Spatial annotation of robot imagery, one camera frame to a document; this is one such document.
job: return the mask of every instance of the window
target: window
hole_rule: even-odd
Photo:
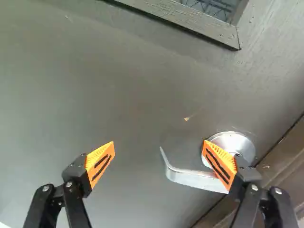
[[[114,0],[240,50],[237,22],[248,0]]]

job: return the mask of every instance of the scratch mark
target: scratch mark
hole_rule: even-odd
[[[190,116],[188,116],[188,117],[185,117],[184,118],[184,120],[185,121],[188,121],[189,119],[191,119],[192,117],[194,117],[194,116],[196,116],[202,109],[203,109],[203,105],[198,109],[198,110],[196,110],[194,113],[192,113]]]
[[[65,18],[68,19],[70,22],[73,23],[73,20],[72,20],[70,17],[68,17],[67,15],[65,15]]]

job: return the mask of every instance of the painted surface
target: painted surface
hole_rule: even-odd
[[[304,110],[304,2],[254,2],[231,52],[105,2],[3,0],[0,221],[21,227],[36,188],[111,140],[85,200],[94,227],[198,220],[220,195],[168,181],[159,146],[202,169],[201,138],[238,130],[260,158]]]

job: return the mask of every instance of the window frame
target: window frame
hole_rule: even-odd
[[[230,23],[221,21],[206,13],[185,6],[174,0],[114,0],[137,10],[173,22],[186,29],[204,35],[217,42],[240,50],[237,22],[243,14],[248,0],[242,0],[237,6]]]

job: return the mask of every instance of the gray door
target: gray door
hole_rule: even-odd
[[[85,200],[92,225],[194,224],[221,195],[168,181],[159,146],[204,169],[202,138],[236,130],[258,160],[304,110],[304,5],[254,2],[233,52],[103,1],[1,1],[0,221],[21,227],[36,188],[114,140]]]

